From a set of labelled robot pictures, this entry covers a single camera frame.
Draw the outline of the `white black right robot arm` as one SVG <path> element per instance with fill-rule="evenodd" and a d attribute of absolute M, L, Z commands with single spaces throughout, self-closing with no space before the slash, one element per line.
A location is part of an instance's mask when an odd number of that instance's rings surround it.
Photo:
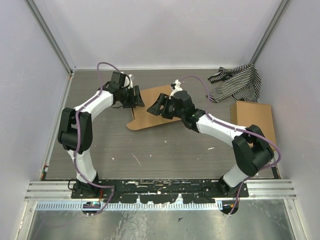
<path fill-rule="evenodd" d="M 173 96 L 160 94 L 147 112 L 164 119 L 179 118 L 187 129 L 212 136 L 232 147 L 235 165 L 218 180 L 218 189 L 225 197 L 232 197 L 238 191 L 238 184 L 254 177 L 274 157 L 270 142 L 258 126 L 238 126 L 215 118 L 195 107 L 185 90 Z"/>

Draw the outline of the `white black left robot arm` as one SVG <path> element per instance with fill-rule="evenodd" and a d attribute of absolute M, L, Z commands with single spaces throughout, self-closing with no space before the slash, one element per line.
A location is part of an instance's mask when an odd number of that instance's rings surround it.
<path fill-rule="evenodd" d="M 90 154 L 93 143 L 93 120 L 119 102 L 122 108 L 144 107 L 140 88 L 133 85 L 133 76 L 114 71 L 111 80 L 102 84 L 84 103 L 65 107 L 61 112 L 57 140 L 70 155 L 76 171 L 72 190 L 88 198 L 97 197 L 107 186 L 99 185 L 99 176 Z"/>

